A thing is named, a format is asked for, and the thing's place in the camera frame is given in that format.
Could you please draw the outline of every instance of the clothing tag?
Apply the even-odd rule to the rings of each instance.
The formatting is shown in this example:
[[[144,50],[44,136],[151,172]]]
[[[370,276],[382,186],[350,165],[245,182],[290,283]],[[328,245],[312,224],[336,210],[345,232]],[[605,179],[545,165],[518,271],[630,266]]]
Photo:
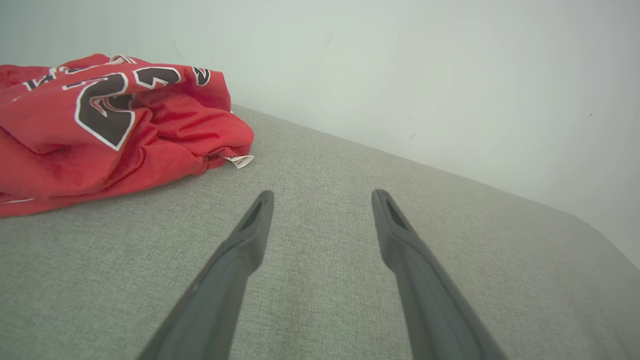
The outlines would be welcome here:
[[[255,156],[253,155],[244,155],[244,156],[231,156],[230,158],[225,158],[231,161],[237,168],[243,168],[253,160]]]

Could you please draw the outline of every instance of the wrinkled fabric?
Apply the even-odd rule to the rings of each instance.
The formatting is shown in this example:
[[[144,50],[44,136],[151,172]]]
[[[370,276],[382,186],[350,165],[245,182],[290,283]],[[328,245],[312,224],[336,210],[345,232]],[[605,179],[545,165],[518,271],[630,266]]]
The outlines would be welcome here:
[[[249,153],[220,72],[95,54],[0,66],[0,216],[201,175]]]

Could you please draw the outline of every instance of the jersey number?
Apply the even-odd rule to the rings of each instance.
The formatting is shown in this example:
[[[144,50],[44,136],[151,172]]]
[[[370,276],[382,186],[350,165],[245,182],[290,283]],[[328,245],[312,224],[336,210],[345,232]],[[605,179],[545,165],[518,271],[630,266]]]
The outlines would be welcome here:
[[[147,67],[134,71],[139,85],[155,89],[180,81],[180,72],[171,67]],[[131,111],[133,94],[124,94],[129,86],[125,74],[117,72],[64,86],[64,89],[86,85],[77,98],[76,122],[114,150],[120,147],[135,123]]]

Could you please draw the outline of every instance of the white wall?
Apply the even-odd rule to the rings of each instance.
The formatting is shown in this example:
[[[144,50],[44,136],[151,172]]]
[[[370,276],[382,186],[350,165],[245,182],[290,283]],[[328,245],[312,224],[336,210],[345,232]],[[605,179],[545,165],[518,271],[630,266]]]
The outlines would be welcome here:
[[[221,70],[235,103],[565,210],[640,266],[637,0],[22,0],[0,10],[0,63],[120,53]]]

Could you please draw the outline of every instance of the couch cushion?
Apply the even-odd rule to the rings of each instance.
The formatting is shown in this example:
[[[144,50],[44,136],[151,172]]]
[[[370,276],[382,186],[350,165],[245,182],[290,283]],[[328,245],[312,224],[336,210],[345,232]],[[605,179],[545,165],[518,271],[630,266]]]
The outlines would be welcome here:
[[[252,110],[253,163],[0,219],[0,358],[135,358],[261,190],[233,359],[409,359],[371,191],[389,191],[512,359],[640,358],[640,272],[537,202]]]

